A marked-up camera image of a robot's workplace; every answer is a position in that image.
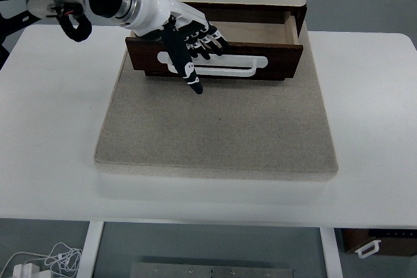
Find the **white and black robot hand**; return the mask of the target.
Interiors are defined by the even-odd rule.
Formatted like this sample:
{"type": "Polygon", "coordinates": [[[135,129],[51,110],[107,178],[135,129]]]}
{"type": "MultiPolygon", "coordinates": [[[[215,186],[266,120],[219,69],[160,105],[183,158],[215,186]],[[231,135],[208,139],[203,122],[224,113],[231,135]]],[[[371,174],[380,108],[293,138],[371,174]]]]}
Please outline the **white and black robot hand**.
{"type": "Polygon", "coordinates": [[[161,41],[174,69],[196,93],[203,93],[193,58],[221,56],[229,44],[221,32],[198,9],[177,0],[132,0],[130,29],[140,38],[161,41]]]}

